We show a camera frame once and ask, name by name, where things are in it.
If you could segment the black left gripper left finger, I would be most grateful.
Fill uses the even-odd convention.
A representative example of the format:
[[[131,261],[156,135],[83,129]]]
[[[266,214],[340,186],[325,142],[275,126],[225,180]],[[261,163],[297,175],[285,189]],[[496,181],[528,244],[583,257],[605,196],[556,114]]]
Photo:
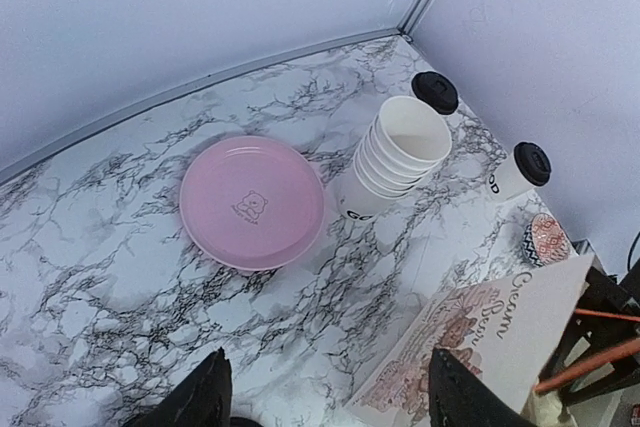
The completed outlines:
[[[232,392],[231,364],[219,348],[158,405],[124,426],[229,426]]]

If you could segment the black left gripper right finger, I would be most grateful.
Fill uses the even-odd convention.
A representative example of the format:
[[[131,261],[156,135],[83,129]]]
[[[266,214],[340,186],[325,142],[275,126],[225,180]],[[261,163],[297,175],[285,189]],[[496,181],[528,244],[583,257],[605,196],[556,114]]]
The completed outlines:
[[[510,424],[510,409],[446,349],[432,351],[428,397],[431,426]]]

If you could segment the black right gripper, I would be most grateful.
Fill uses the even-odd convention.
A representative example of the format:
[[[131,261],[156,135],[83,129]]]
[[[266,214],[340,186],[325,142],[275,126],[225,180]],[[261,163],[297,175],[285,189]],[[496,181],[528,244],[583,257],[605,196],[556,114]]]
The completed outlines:
[[[616,282],[596,268],[586,277],[587,288],[577,306],[586,310],[609,314],[637,316],[639,314],[639,268],[634,266],[621,282]],[[543,368],[544,380],[560,373],[573,363],[575,354],[579,361],[608,347],[613,347],[639,334],[637,321],[617,320],[573,314],[563,337]],[[584,383],[573,380],[559,389],[559,397],[566,406],[572,406],[593,398],[610,394],[639,383],[639,356],[634,354],[611,364],[612,371],[599,380]]]

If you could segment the white paper bag pink handles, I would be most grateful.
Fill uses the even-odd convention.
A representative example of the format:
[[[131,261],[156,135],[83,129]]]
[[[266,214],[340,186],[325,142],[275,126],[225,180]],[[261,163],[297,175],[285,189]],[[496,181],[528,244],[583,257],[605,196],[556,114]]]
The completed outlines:
[[[560,373],[541,377],[573,314],[639,323],[639,314],[577,306],[589,270],[599,270],[596,263],[591,254],[572,257],[432,296],[347,409],[370,426],[431,426],[429,363],[433,349],[441,348],[510,409],[508,426],[572,426],[596,419],[612,393],[566,406],[559,389],[573,380],[599,380],[613,362],[639,356],[639,334],[581,361],[573,354],[573,363]]]

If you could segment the white paper coffee cup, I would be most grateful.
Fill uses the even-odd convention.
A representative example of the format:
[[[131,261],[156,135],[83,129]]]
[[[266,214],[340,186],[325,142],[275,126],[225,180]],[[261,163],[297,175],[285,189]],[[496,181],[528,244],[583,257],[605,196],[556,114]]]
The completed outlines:
[[[497,202],[506,202],[530,190],[539,188],[530,184],[520,173],[513,151],[489,175],[486,185],[489,195]]]

